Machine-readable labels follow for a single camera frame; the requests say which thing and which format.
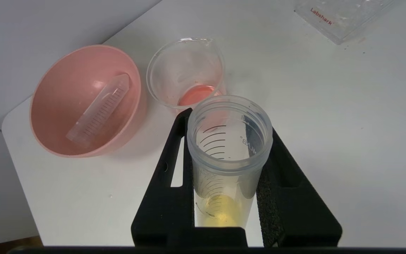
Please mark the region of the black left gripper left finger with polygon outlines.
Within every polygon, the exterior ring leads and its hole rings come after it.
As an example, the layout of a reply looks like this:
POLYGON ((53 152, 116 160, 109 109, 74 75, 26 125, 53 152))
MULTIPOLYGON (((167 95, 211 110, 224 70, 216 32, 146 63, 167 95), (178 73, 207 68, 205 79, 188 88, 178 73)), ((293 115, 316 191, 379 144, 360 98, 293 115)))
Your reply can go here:
POLYGON ((182 185, 172 187, 181 140, 186 139, 191 108, 175 118, 140 207, 131 224, 135 247, 163 247, 169 236, 195 226, 193 166, 184 143, 182 185))

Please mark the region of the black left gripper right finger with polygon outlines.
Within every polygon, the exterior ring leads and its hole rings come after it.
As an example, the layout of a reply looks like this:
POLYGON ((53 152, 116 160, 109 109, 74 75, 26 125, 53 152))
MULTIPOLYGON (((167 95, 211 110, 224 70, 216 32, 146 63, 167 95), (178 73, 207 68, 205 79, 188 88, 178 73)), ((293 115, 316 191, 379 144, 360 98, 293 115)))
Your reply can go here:
POLYGON ((256 190, 264 247, 337 247, 343 229, 277 132, 256 190))

